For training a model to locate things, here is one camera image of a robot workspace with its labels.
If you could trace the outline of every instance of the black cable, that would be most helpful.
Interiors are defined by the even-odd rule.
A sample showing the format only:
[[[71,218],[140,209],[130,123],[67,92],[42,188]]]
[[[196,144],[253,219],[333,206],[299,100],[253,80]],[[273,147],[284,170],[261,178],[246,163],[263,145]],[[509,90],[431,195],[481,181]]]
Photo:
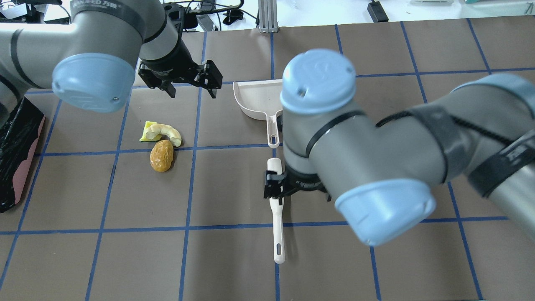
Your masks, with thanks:
[[[390,121],[394,121],[394,120],[397,120],[397,119],[400,119],[400,118],[403,118],[403,117],[408,117],[408,116],[412,116],[412,114],[410,112],[407,112],[407,111],[401,111],[399,113],[396,113],[396,114],[393,114],[393,115],[390,115],[386,118],[384,118],[383,120],[379,121],[377,124],[376,124],[376,127],[381,127],[385,124],[387,124],[388,122]],[[461,119],[461,118],[458,118],[458,117],[455,117],[455,116],[451,116],[450,117],[453,119],[453,121],[455,122],[456,125],[458,126],[462,126],[466,129],[469,129],[469,130],[474,130],[476,132],[478,132],[481,136],[485,136],[487,138],[490,138],[490,139],[493,139],[493,140],[496,140],[504,145],[510,145],[514,142],[514,140],[511,140],[509,138],[506,138],[502,135],[499,135],[499,134],[496,134],[494,132],[491,132],[479,125],[475,125],[469,121],[466,121],[464,119]]]
[[[255,20],[256,20],[256,17],[255,17],[255,16],[253,16],[252,14],[250,14],[250,13],[246,12],[245,10],[241,10],[241,11],[242,11],[242,12],[244,12],[244,13],[246,13],[246,14],[248,14],[249,16],[251,16],[251,17],[252,17],[253,19],[255,19]]]
[[[201,0],[199,0],[199,1],[198,1],[198,0],[193,0],[193,1],[178,1],[178,2],[170,2],[170,3],[188,3],[188,6],[186,7],[186,10],[187,10],[187,8],[191,5],[191,3],[210,3],[210,4],[212,4],[212,5],[221,6],[221,7],[232,7],[232,6],[230,6],[230,5],[222,5],[222,4],[218,4],[218,3],[211,3],[211,2],[209,2],[209,1],[201,1]],[[242,11],[242,12],[248,14],[249,16],[251,16],[253,19],[256,20],[256,17],[253,16],[251,13],[246,12],[245,10],[242,10],[242,9],[240,9],[240,11]]]
[[[63,5],[59,5],[60,8],[62,8],[68,15],[68,23],[71,24],[72,23],[72,18],[71,18],[71,14],[67,11],[66,8],[63,7]]]
[[[217,19],[219,20],[219,30],[223,30],[223,26],[221,25],[221,17],[219,16],[219,13],[216,13]]]
[[[505,145],[510,145],[514,142],[514,140],[510,140],[502,135],[499,135],[499,134],[496,134],[496,133],[493,133],[487,129],[484,129],[478,125],[475,125],[471,122],[468,122],[466,120],[463,120],[463,119],[460,119],[458,117],[455,117],[455,116],[451,116],[453,121],[455,121],[455,124],[459,125],[459,126],[462,126],[462,127],[466,127],[467,129],[471,129],[471,130],[474,130],[476,132],[478,132],[479,134],[481,134],[482,136],[485,136],[487,138],[491,138],[491,139],[494,139],[500,143],[503,143]]]
[[[244,0],[240,0],[240,4],[233,5],[233,6],[220,5],[219,4],[219,6],[224,6],[225,8],[224,9],[216,9],[216,10],[213,10],[213,11],[201,11],[198,14],[211,14],[211,13],[225,12],[225,11],[228,11],[228,10],[236,10],[236,9],[241,8],[243,6],[243,4],[244,4]]]

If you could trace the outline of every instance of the yellow fruit piece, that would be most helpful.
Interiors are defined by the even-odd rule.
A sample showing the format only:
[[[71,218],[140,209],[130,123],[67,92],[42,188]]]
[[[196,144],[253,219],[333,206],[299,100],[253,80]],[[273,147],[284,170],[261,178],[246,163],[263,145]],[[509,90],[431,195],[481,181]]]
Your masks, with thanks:
[[[166,135],[174,147],[179,147],[182,144],[182,136],[180,133],[170,125],[157,123],[146,129],[145,138],[151,139],[157,135]]]
[[[143,128],[143,135],[141,136],[141,138],[139,139],[139,141],[141,142],[149,142],[149,141],[159,141],[161,138],[162,138],[162,135],[158,134],[156,135],[154,138],[152,139],[148,139],[147,138],[147,130],[148,128],[153,125],[153,124],[157,124],[157,122],[154,122],[154,121],[145,121],[145,127]]]
[[[150,166],[158,172],[167,171],[173,162],[173,145],[169,140],[158,141],[150,152]]]

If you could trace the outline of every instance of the white dustpan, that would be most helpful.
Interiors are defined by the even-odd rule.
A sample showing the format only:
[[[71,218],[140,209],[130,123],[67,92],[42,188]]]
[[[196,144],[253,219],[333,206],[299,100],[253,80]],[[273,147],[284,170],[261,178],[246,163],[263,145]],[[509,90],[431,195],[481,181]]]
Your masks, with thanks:
[[[266,121],[267,144],[277,148],[280,144],[277,116],[282,113],[282,79],[234,82],[233,88],[241,110],[251,118]]]

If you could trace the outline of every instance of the logo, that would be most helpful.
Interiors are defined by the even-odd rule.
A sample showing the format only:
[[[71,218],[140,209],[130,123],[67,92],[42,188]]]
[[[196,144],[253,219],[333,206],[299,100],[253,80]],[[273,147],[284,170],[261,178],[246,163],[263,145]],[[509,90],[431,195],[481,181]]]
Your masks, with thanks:
[[[72,2],[72,6],[74,8],[76,8],[76,7],[80,6],[80,5],[87,5],[87,4],[106,6],[106,7],[111,7],[113,9],[116,9],[118,7],[117,3],[114,3],[114,2],[111,2],[111,1],[105,1],[105,0],[74,0]]]

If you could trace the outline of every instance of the blue tape grid line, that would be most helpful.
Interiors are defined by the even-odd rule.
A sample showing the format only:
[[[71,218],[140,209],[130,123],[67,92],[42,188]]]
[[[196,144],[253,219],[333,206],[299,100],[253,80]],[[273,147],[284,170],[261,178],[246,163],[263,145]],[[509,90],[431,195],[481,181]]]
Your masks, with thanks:
[[[375,260],[375,249],[370,247],[370,257],[371,257],[371,269],[373,271],[373,282],[375,284],[375,294],[377,300],[381,301],[381,287],[379,285],[379,274],[377,273],[377,263]]]
[[[206,149],[233,149],[233,148],[256,148],[256,147],[268,147],[268,144],[243,144],[243,145],[216,145],[216,146],[198,146],[198,147],[180,147],[175,148],[175,151],[199,151]],[[140,148],[140,149],[121,149],[110,150],[104,152],[75,152],[75,153],[42,153],[36,154],[35,157],[56,157],[56,156],[100,156],[100,155],[115,155],[115,154],[129,154],[129,153],[150,153],[152,148]]]
[[[338,41],[338,51],[343,55],[342,41],[340,41],[340,32],[338,31],[338,24],[334,24],[334,31],[336,32],[336,40]]]
[[[462,73],[489,73],[489,72],[513,72],[513,71],[533,71],[535,67],[523,67],[523,68],[501,68],[501,69],[490,69],[490,70],[451,70],[451,71],[426,71],[418,72],[419,75],[435,75],[435,74],[462,74]],[[368,77],[397,77],[397,76],[415,76],[416,72],[405,72],[405,73],[379,73],[379,74],[358,74],[357,78],[368,78]],[[249,81],[259,81],[255,80],[237,80],[236,82],[249,82]],[[232,85],[234,81],[224,81],[223,85]],[[147,86],[135,86],[133,89],[144,89],[148,88]],[[52,91],[32,91],[27,92],[26,95],[36,95],[36,94],[52,94]]]
[[[461,237],[463,239],[464,250],[467,255],[468,265],[470,266],[470,272],[472,273],[472,279],[473,279],[474,286],[476,288],[477,297],[480,300],[483,300],[483,294],[481,293],[481,288],[479,287],[479,281],[477,280],[476,269],[473,266],[472,255],[470,254],[470,248],[468,247],[467,237],[466,237],[466,234],[464,233],[463,221],[461,219],[461,214],[459,213],[459,208],[457,207],[457,200],[455,199],[455,193],[453,192],[453,187],[450,182],[448,182],[448,189],[449,189],[449,194],[451,195],[451,198],[452,198],[453,209],[455,210],[455,216],[457,217],[457,223],[459,225],[459,231],[461,232]]]
[[[485,64],[485,67],[487,68],[487,72],[489,74],[492,74],[491,68],[488,65],[487,58],[485,57],[485,54],[483,53],[483,48],[481,48],[481,45],[479,44],[479,40],[477,39],[476,32],[473,30],[472,21],[467,18],[468,27],[470,27],[470,32],[472,33],[472,37],[474,41],[476,42],[477,49],[479,50],[479,53],[481,54],[481,58],[483,59],[483,63]]]
[[[54,112],[54,117],[52,118],[52,123],[50,124],[50,130],[48,131],[47,139],[44,142],[43,145],[43,152],[46,152],[48,148],[48,144],[50,142],[50,137],[52,136],[52,130],[54,129],[54,126],[56,125],[56,120],[58,118],[59,110],[62,106],[62,101],[59,100],[58,106],[56,107],[56,112]],[[35,187],[35,182],[37,180],[37,176],[39,174],[39,171],[41,170],[41,165],[43,163],[43,157],[39,159],[39,163],[37,164],[37,168],[35,170],[35,175],[32,179],[32,184],[30,186],[30,189],[28,191],[28,197],[26,198],[26,203],[24,204],[24,209],[22,210],[22,215],[20,216],[19,225],[17,227],[17,232],[15,233],[15,236],[13,238],[13,242],[11,243],[11,248],[9,250],[9,254],[7,255],[7,260],[4,265],[4,270],[2,271],[2,276],[0,277],[0,290],[2,289],[2,285],[4,284],[4,280],[7,274],[7,269],[9,268],[9,264],[11,262],[11,258],[13,257],[13,251],[15,250],[15,246],[17,244],[17,240],[19,239],[20,231],[22,229],[22,223],[24,223],[24,218],[26,217],[26,212],[28,210],[28,205],[30,204],[30,201],[32,199],[33,189]]]
[[[91,296],[91,288],[93,285],[93,278],[95,276],[95,268],[97,265],[98,260],[98,254],[100,251],[100,245],[102,241],[102,233],[104,232],[104,224],[106,222],[106,215],[108,213],[108,205],[110,203],[110,196],[111,196],[111,190],[113,187],[113,180],[115,179],[115,171],[117,170],[117,162],[119,161],[119,150],[121,149],[121,143],[123,141],[123,133],[125,130],[126,125],[126,117],[128,116],[128,109],[130,107],[130,98],[125,104],[125,112],[123,114],[123,121],[121,122],[121,130],[119,131],[119,139],[117,139],[117,148],[115,153],[115,159],[113,160],[113,168],[111,169],[111,175],[110,175],[110,184],[108,185],[108,191],[106,193],[106,201],[104,203],[104,209],[102,210],[102,219],[101,219],[101,225],[98,231],[98,238],[97,238],[97,244],[95,247],[95,255],[93,256],[93,263],[91,265],[91,272],[89,273],[89,281],[87,283],[87,290],[86,290],[86,301],[89,301],[89,297]]]
[[[403,22],[400,22],[400,26],[401,26],[401,30],[403,31],[403,36],[405,37],[405,41],[407,43],[407,48],[409,49],[410,60],[412,61],[412,65],[414,66],[414,72],[416,73],[416,79],[418,80],[418,85],[420,86],[420,92],[422,92],[422,97],[424,99],[424,102],[427,103],[427,97],[425,96],[424,86],[422,85],[422,79],[420,78],[420,73],[418,72],[416,59],[414,58],[414,54],[412,53],[412,47],[410,46],[409,36],[407,35],[407,31],[405,30],[405,24],[403,24]]]
[[[270,33],[270,52],[271,52],[271,79],[275,79],[275,47],[274,47],[273,33]],[[272,137],[271,144],[275,144],[275,137]],[[271,156],[277,157],[277,149],[271,150]],[[275,301],[280,301],[280,277],[279,265],[275,264]]]
[[[446,217],[441,219],[425,219],[420,223],[456,223],[459,220],[462,222],[485,222],[485,221],[508,221],[506,216],[475,216],[475,217]],[[298,223],[284,223],[284,227],[328,227],[347,225],[346,221],[334,222],[298,222]],[[272,228],[272,223],[261,224],[226,224],[226,225],[198,225],[189,226],[189,231],[202,230],[224,230],[224,229],[253,229],[253,228]],[[104,228],[100,229],[58,229],[58,230],[21,230],[19,235],[45,235],[45,234],[83,234],[83,233],[125,233],[125,232],[163,232],[163,231],[185,231],[185,226],[177,227],[145,227],[145,228]],[[0,235],[14,235],[17,231],[0,231]]]
[[[204,62],[206,56],[206,42],[207,42],[208,33],[204,32],[204,38],[202,43],[202,59]],[[186,213],[186,228],[184,232],[184,248],[182,249],[182,266],[180,270],[180,288],[178,294],[178,300],[182,301],[184,298],[184,281],[186,278],[186,262],[188,255],[188,241],[189,241],[189,223],[192,215],[192,199],[193,199],[193,187],[195,179],[195,163],[197,161],[197,143],[199,136],[199,123],[201,121],[201,101],[202,101],[202,88],[198,89],[197,97],[197,118],[195,121],[195,139],[193,142],[193,157],[192,157],[192,171],[189,177],[189,195],[188,195],[188,209]]]

